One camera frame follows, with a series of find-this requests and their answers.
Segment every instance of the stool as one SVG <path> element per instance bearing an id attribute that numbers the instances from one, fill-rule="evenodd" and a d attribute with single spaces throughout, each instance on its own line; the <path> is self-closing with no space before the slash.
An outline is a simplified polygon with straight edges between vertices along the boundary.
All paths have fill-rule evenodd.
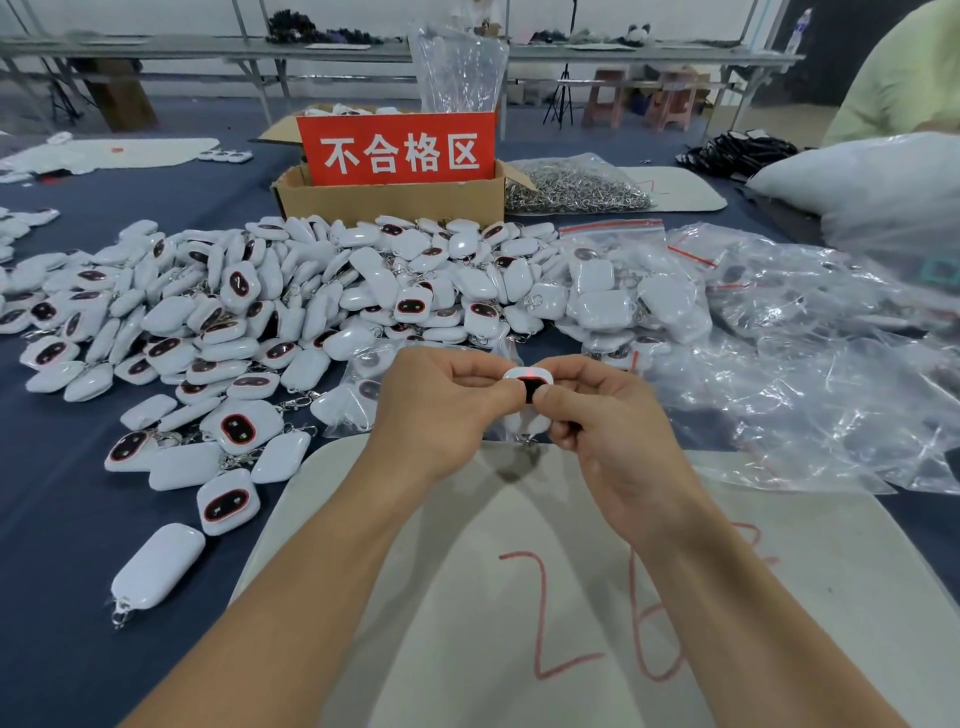
<path id="1" fill-rule="evenodd" d="M 596 73 L 593 74 L 594 81 L 625 81 L 626 78 L 626 71 L 617 71 L 610 68 L 598 69 Z M 620 119 L 623 116 L 623 102 L 626 96 L 624 91 L 626 91 L 626 89 L 623 86 L 615 87 L 613 89 L 613 103 L 601 104 L 597 101 L 597 98 L 600 96 L 600 88 L 601 86 L 594 86 L 590 89 L 590 98 L 584 108 L 584 117 L 581 120 L 581 126 L 593 126 L 594 118 L 610 118 L 610 128 L 618 129 Z"/>
<path id="2" fill-rule="evenodd" d="M 666 86 L 677 84 L 695 84 L 699 81 L 696 71 L 664 71 L 660 82 Z M 662 132 L 667 124 L 676 122 L 684 125 L 684 131 L 690 128 L 690 114 L 696 100 L 696 88 L 657 91 L 650 99 L 650 106 L 643 115 L 643 124 Z"/>

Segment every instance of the red sign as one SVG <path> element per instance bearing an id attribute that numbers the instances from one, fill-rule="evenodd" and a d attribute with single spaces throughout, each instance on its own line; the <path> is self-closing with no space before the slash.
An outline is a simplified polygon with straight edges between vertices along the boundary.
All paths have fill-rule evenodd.
<path id="1" fill-rule="evenodd" d="M 492 180 L 496 114 L 298 116 L 317 186 Z"/>

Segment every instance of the box flap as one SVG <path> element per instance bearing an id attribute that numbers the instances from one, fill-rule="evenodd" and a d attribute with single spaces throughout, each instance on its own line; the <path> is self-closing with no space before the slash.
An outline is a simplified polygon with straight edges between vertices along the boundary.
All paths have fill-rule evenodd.
<path id="1" fill-rule="evenodd" d="M 377 107 L 364 106 L 363 104 L 350 104 L 355 109 L 364 109 L 375 112 Z M 297 117 L 301 116 L 307 109 L 323 109 L 324 111 L 333 111 L 333 104 L 311 104 L 299 111 L 288 114 L 276 122 L 270 129 L 257 137 L 258 141 L 274 141 L 280 144 L 302 144 L 300 139 L 300 127 L 297 126 Z M 414 113 L 409 109 L 398 109 L 402 113 Z"/>
<path id="2" fill-rule="evenodd" d="M 513 180 L 517 184 L 522 184 L 527 189 L 532 189 L 535 191 L 537 189 L 537 186 L 533 183 L 533 180 L 520 172 L 520 170 L 518 170 L 512 164 L 508 164 L 505 161 L 500 161 L 499 159 L 496 161 L 496 176 L 506 177 L 508 180 Z"/>

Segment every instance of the metal table leg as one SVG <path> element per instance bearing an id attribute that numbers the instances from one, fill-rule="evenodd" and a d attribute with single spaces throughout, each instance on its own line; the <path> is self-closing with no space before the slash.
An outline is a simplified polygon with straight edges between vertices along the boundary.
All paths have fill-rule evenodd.
<path id="1" fill-rule="evenodd" d="M 723 84 L 730 83 L 730 76 L 733 74 L 733 69 L 728 65 L 720 66 L 720 81 Z M 701 144 L 707 140 L 710 131 L 710 122 L 713 121 L 713 114 L 720 110 L 723 104 L 724 95 L 727 93 L 727 87 L 723 86 L 720 91 L 717 93 L 717 100 L 713 102 L 713 113 L 710 115 L 710 118 L 707 120 L 707 123 L 704 124 L 704 137 L 700 140 Z"/>
<path id="2" fill-rule="evenodd" d="M 260 104 L 263 106 L 263 115 L 267 117 L 267 123 L 273 125 L 274 118 L 273 115 L 270 114 L 270 102 L 267 99 L 267 88 L 263 84 L 263 76 L 260 75 L 260 68 L 257 66 L 256 61 L 246 61 L 250 64 L 249 68 L 243 61 L 234 60 L 234 62 L 240 66 L 240 70 L 242 70 L 250 82 L 256 86 L 256 90 L 260 94 Z"/>
<path id="3" fill-rule="evenodd" d="M 747 82 L 746 88 L 743 89 L 743 97 L 740 99 L 740 106 L 736 109 L 736 114 L 733 116 L 733 122 L 731 123 L 731 130 L 735 130 L 739 126 L 740 122 L 743 121 L 743 115 L 750 108 L 750 104 L 754 101 L 754 96 L 759 91 L 760 87 L 770 81 L 770 76 L 772 75 L 775 69 L 772 68 L 755 68 L 753 73 L 750 74 L 750 80 Z"/>
<path id="4" fill-rule="evenodd" d="M 293 111 L 292 99 L 290 98 L 290 85 L 287 83 L 287 60 L 274 59 L 276 65 L 276 77 L 280 81 L 280 89 L 283 91 L 283 98 L 287 102 L 287 110 Z"/>
<path id="5" fill-rule="evenodd" d="M 10 69 L 10 75 L 13 78 L 13 82 L 20 86 L 25 94 L 27 94 L 27 101 L 32 107 L 37 118 L 39 118 L 40 123 L 43 124 L 43 129 L 48 134 L 54 134 L 57 132 L 56 127 L 54 127 L 53 122 L 47 118 L 46 113 L 43 111 L 43 104 L 40 103 L 40 99 L 34 93 L 34 90 L 30 87 L 30 82 L 24 78 L 23 74 L 20 72 L 20 69 L 17 67 L 16 63 L 13 62 L 11 58 L 4 58 L 4 63 Z"/>

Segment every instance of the white wall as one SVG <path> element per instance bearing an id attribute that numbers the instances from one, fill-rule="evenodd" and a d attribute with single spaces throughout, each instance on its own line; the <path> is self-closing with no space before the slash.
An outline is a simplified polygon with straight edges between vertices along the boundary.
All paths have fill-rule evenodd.
<path id="1" fill-rule="evenodd" d="M 437 17 L 457 7 L 457 2 L 469 0 L 350 0 L 349 2 L 321 2 L 299 0 L 277 2 L 267 0 L 267 11 L 291 7 L 305 12 L 321 28 L 346 26 L 359 28 L 374 35 L 404 35 L 415 17 Z M 502 11 L 505 0 L 496 0 Z M 602 34 L 619 35 L 630 23 L 651 23 L 658 38 L 720 38 L 740 37 L 752 0 L 582 0 L 577 11 L 577 29 L 590 28 Z M 759 0 L 747 40 L 756 37 L 756 47 L 762 47 L 780 3 L 785 0 Z M 265 34 L 263 18 L 256 0 L 240 0 L 248 32 L 253 36 Z M 32 0 L 32 6 L 47 32 L 67 33 L 74 30 L 92 30 L 105 34 L 162 34 L 191 33 L 235 36 L 239 30 L 229 0 Z M 570 0 L 512 0 L 511 29 L 540 30 L 557 28 L 566 31 L 572 9 Z M 19 33 L 6 3 L 0 4 L 0 34 Z M 24 61 L 28 70 L 40 70 L 38 63 Z M 230 73 L 240 76 L 236 66 L 222 61 L 146 61 L 145 70 L 178 73 Z M 574 78 L 590 78 L 595 66 L 577 64 L 571 67 Z M 273 72 L 269 61 L 261 65 L 264 72 Z M 515 68 L 514 75 L 557 77 L 561 66 L 542 65 L 537 68 Z M 385 74 L 411 75 L 407 64 L 344 64 L 291 61 L 291 75 L 303 73 L 324 74 Z M 247 84 L 199 84 L 186 82 L 150 83 L 150 93 L 188 95 L 251 96 Z M 341 98 L 418 98 L 414 85 L 316 85 L 307 82 L 293 85 L 299 96 Z M 279 95 L 279 89 L 272 89 Z"/>

